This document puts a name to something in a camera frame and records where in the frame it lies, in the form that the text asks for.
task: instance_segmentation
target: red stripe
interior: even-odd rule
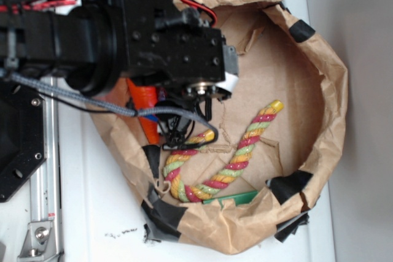
[[[184,155],[184,156],[194,156],[198,153],[197,150],[174,150],[171,155]]]
[[[250,138],[243,139],[242,141],[239,142],[238,150],[243,147],[247,147],[248,145],[254,144],[257,141],[259,141],[259,136],[252,136]]]
[[[276,118],[277,114],[259,115],[253,119],[253,123],[271,122]]]
[[[180,173],[180,167],[169,172],[168,175],[165,177],[165,180],[172,182],[172,180],[175,179],[176,176],[179,175],[179,173]]]
[[[190,202],[202,202],[201,199],[198,199],[197,196],[194,195],[191,188],[188,185],[184,185],[185,195]]]
[[[229,170],[242,170],[247,166],[248,166],[248,161],[245,161],[245,162],[227,164],[225,168]]]
[[[226,188],[229,183],[223,183],[216,180],[206,180],[203,184],[207,185],[208,187],[218,188],[219,190],[223,190]]]

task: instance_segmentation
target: rope toy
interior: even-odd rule
[[[230,183],[235,181],[248,166],[252,156],[252,150],[255,147],[255,143],[259,141],[260,135],[268,128],[270,122],[274,120],[276,114],[282,110],[283,107],[284,104],[281,101],[275,100],[263,108],[248,126],[229,164],[202,184],[196,186],[185,185],[180,178],[180,168],[204,147],[199,149],[173,151],[168,159],[166,159],[165,167],[163,168],[165,180],[171,182],[172,196],[182,202],[201,202],[211,199],[220,190],[226,188]],[[190,138],[187,144],[210,141],[213,137],[214,133],[211,130],[207,130],[204,133]]]

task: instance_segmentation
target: cardboard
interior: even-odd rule
[[[136,118],[92,115],[136,198],[151,209],[154,187],[160,202],[187,208],[175,228],[179,242],[227,254],[242,252],[278,230],[278,224],[314,207],[340,159],[345,133],[348,73],[330,46],[280,5],[281,0],[196,0],[213,8],[217,27],[239,55],[239,84],[231,99],[213,103],[219,140],[181,168],[187,185],[210,178],[229,162],[258,111],[275,99],[285,108],[262,134],[243,175],[217,196],[258,190],[249,204],[233,200],[181,204],[170,183],[154,179],[142,147],[147,140]],[[124,106],[129,94],[120,79],[105,100]],[[195,134],[204,131],[196,126]],[[160,172],[168,156],[161,153]],[[284,203],[266,185],[297,170],[311,179]]]

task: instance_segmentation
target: white wall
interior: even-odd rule
[[[308,0],[348,65],[348,129],[330,180],[337,262],[393,261],[393,0]]]

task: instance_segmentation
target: black mounting plate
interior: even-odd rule
[[[44,101],[35,90],[0,81],[0,202],[44,161]]]

